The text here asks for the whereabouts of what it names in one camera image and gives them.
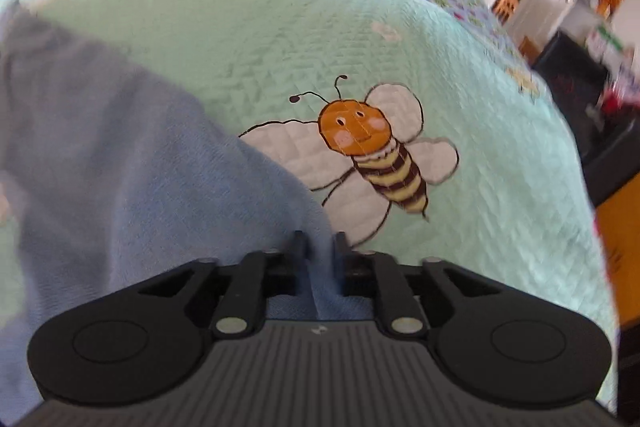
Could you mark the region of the green quilted bee bedspread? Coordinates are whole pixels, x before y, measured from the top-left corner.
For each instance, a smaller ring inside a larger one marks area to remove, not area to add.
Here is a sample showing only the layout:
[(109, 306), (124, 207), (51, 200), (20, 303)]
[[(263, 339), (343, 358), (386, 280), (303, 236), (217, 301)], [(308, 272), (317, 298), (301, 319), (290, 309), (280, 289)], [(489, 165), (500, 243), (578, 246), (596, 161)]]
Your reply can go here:
[[(296, 176), (333, 235), (618, 317), (544, 80), (424, 0), (1, 0), (118, 49)], [(1, 184), (1, 329), (25, 300)]]

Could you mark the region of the black chair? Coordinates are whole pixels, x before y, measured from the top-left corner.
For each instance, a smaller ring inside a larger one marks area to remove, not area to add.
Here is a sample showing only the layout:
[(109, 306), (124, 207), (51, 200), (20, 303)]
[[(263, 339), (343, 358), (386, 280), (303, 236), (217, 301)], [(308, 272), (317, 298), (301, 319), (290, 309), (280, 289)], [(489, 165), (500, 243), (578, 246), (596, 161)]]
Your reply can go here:
[(610, 72), (563, 31), (546, 44), (532, 69), (547, 83), (574, 134), (591, 202), (603, 204), (639, 173), (639, 118), (600, 111)]

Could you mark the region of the blue fleece pants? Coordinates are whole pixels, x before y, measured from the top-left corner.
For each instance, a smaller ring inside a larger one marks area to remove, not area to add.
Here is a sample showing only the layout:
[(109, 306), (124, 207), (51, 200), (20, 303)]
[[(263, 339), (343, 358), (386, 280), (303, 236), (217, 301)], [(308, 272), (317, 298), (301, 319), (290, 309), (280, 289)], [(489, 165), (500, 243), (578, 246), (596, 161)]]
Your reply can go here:
[(292, 173), (225, 132), (193, 95), (21, 5), (1, 17), (1, 184), (20, 227), (25, 300), (1, 329), (1, 418), (40, 400), (26, 350), (68, 309), (174, 269), (310, 240), (278, 319), (361, 320), (332, 273), (328, 217)]

